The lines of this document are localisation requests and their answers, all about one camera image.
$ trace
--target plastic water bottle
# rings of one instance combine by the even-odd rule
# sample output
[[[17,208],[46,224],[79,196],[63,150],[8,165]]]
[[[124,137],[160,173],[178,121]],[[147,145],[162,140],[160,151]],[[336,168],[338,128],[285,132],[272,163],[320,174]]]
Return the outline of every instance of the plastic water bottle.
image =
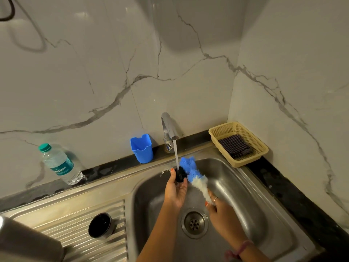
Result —
[[[39,150],[43,153],[44,164],[68,185],[75,185],[85,177],[61,149],[53,149],[51,145],[44,143],[39,146]]]

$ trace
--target beige plastic basket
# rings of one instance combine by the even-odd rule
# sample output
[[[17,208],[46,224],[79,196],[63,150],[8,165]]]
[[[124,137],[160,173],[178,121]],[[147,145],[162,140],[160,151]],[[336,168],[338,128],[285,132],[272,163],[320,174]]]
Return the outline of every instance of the beige plastic basket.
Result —
[[[245,164],[258,160],[262,155],[268,152],[268,146],[261,142],[256,136],[254,136],[248,129],[242,126],[238,122],[228,122],[222,125],[210,128],[208,133],[211,135],[213,143],[218,150],[224,155],[225,159],[229,161],[232,167],[241,167]],[[253,149],[253,153],[244,155],[233,159],[230,154],[223,148],[218,140],[226,137],[240,134],[244,141]]]

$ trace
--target water stream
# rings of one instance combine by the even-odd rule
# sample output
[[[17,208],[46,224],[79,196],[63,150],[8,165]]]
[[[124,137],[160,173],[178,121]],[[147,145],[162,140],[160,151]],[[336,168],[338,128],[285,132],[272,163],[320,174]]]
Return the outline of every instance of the water stream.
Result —
[[[177,154],[177,140],[173,140],[173,148],[175,150],[174,153],[176,156],[177,169],[179,169],[178,154]]]

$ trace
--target chrome faucet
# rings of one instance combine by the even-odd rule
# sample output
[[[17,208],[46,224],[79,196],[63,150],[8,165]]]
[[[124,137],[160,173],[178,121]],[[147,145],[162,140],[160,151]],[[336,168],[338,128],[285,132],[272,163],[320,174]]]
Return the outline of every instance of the chrome faucet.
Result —
[[[178,140],[179,136],[175,125],[167,112],[161,114],[162,129],[164,130],[164,141],[166,146],[166,151],[169,153],[174,153],[175,149],[173,146],[173,140]]]

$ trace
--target cable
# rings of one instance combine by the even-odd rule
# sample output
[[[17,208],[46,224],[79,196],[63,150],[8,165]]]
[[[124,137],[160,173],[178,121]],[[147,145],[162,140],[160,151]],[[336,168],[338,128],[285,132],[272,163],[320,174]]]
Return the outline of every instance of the cable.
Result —
[[[6,21],[10,21],[12,18],[15,17],[15,13],[16,13],[16,10],[15,10],[15,6],[13,5],[13,2],[12,0],[8,0],[10,6],[11,6],[11,13],[9,16],[7,17],[2,17],[0,18],[0,22],[6,22]]]

